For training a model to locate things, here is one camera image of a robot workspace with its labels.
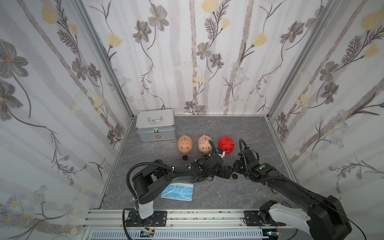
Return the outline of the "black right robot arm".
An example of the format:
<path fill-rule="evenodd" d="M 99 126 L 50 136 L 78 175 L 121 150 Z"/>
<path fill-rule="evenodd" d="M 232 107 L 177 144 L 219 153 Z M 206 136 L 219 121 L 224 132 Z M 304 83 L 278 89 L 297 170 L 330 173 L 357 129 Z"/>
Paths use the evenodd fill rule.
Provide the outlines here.
<path fill-rule="evenodd" d="M 260 163 L 259 155 L 250 148 L 239 152 L 239 169 L 254 183 L 268 186 L 295 203 L 298 208 L 287 208 L 276 201 L 260 207 L 260 220 L 264 224 L 280 222 L 308 233 L 315 240 L 343 240 L 352 226 L 341 202 L 314 193 L 288 179 L 268 163 Z"/>

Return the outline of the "pink piggy bank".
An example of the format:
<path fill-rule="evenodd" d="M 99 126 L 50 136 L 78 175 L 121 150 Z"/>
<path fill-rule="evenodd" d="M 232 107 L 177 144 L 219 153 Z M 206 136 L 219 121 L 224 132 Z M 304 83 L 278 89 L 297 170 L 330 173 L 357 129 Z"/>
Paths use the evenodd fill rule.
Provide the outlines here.
<path fill-rule="evenodd" d="M 212 151 L 212 146 L 210 144 L 210 141 L 212 139 L 207 136 L 207 135 L 202 135 L 199 140 L 198 140 L 198 148 L 199 148 L 199 151 L 204 153 L 204 154 L 207 154 L 207 153 L 210 153 Z"/>

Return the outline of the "red piggy bank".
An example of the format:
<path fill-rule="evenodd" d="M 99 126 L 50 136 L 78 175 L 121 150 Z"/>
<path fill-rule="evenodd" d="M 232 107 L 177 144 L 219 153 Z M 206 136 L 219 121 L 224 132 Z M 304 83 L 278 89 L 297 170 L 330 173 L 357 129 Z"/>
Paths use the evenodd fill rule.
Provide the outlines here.
<path fill-rule="evenodd" d="M 231 154 L 234 151 L 235 143 L 227 136 L 223 136 L 219 140 L 219 148 L 222 149 L 226 154 Z"/>

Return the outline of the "tan piggy bank front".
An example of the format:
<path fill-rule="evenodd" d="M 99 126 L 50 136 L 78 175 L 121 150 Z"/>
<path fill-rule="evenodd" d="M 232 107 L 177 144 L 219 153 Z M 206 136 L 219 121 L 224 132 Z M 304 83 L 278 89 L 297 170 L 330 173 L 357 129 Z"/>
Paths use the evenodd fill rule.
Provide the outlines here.
<path fill-rule="evenodd" d="M 187 135 L 183 135 L 178 140 L 178 150 L 183 154 L 188 154 L 193 150 L 193 140 Z"/>

